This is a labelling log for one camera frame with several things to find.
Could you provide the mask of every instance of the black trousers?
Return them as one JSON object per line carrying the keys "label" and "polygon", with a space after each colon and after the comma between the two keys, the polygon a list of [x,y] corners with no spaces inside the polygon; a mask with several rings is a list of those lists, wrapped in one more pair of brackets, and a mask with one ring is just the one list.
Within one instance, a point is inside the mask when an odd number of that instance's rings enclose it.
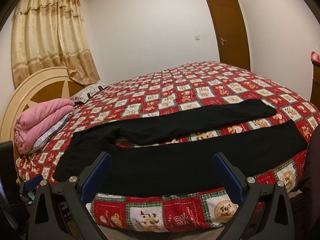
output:
{"label": "black trousers", "polygon": [[73,134],[53,178],[65,181],[79,175],[102,152],[111,154],[112,167],[99,192],[114,195],[157,196],[195,193],[220,186],[212,156],[223,152],[246,176],[271,169],[307,147],[293,121],[201,141],[155,147],[122,148],[123,136],[143,145],[168,141],[192,132],[272,116],[276,111],[260,100],[204,106],[159,117],[106,123]]}

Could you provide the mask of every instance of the pink blanket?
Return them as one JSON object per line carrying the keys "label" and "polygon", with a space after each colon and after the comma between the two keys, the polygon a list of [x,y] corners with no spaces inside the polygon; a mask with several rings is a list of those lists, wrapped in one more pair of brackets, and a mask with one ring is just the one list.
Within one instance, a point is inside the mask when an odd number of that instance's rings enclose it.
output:
{"label": "pink blanket", "polygon": [[73,107],[75,106],[75,103],[67,98],[57,98],[39,103],[24,111],[17,118],[15,127],[20,128],[21,130],[27,130],[63,106]]}
{"label": "pink blanket", "polygon": [[67,113],[73,112],[70,99],[54,99],[24,111],[13,128],[13,140],[20,154],[32,149],[34,142]]}

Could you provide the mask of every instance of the wooden door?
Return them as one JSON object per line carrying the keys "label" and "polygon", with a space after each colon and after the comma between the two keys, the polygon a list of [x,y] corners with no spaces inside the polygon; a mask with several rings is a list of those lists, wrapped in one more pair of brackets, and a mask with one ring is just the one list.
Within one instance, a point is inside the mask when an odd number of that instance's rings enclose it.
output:
{"label": "wooden door", "polygon": [[207,0],[220,61],[250,70],[247,31],[238,0]]}

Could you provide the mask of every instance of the pillow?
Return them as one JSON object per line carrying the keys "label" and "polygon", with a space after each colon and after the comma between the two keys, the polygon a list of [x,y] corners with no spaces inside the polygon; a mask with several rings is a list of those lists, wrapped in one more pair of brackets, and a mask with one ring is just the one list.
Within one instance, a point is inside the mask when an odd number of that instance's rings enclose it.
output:
{"label": "pillow", "polygon": [[51,126],[43,135],[41,135],[33,144],[32,149],[26,154],[35,153],[36,151],[43,148],[49,139],[54,136],[62,127],[67,123],[67,121],[71,118],[73,112],[66,114],[62,117],[57,123]]}
{"label": "pillow", "polygon": [[78,93],[73,95],[70,99],[75,103],[86,103],[90,97],[94,96],[101,90],[104,90],[107,87],[104,83],[95,83],[85,87],[80,90]]}

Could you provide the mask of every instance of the bed frame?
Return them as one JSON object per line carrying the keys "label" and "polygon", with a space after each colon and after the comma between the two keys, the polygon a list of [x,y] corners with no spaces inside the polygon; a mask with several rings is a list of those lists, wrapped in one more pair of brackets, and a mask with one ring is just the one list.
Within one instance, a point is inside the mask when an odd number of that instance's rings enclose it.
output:
{"label": "bed frame", "polygon": [[83,88],[83,85],[69,77],[65,67],[42,69],[21,83],[7,104],[0,122],[0,142],[13,142],[14,161],[20,156],[13,141],[13,126],[17,117],[38,103],[56,98],[69,98]]}

